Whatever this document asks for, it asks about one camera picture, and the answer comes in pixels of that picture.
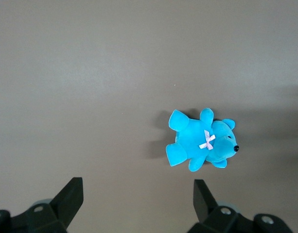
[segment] plush bear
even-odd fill
[[[239,150],[232,130],[234,120],[213,120],[213,111],[205,108],[200,119],[190,119],[178,110],[174,110],[169,127],[176,131],[175,143],[167,145],[166,153],[170,166],[190,159],[189,170],[197,171],[206,161],[215,167],[225,168],[227,158]]]

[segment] gray surface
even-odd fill
[[[167,164],[174,109],[237,122],[226,169]],[[70,233],[184,233],[193,180],[298,233],[298,1],[0,0],[0,208],[82,176]]]

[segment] bow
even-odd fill
[[[205,132],[205,138],[206,138],[206,142],[203,143],[202,145],[199,145],[200,149],[204,149],[204,148],[208,148],[209,150],[212,150],[213,149],[213,146],[212,144],[210,144],[209,142],[214,140],[216,138],[215,135],[212,135],[211,137],[209,137],[209,132],[204,130]]]

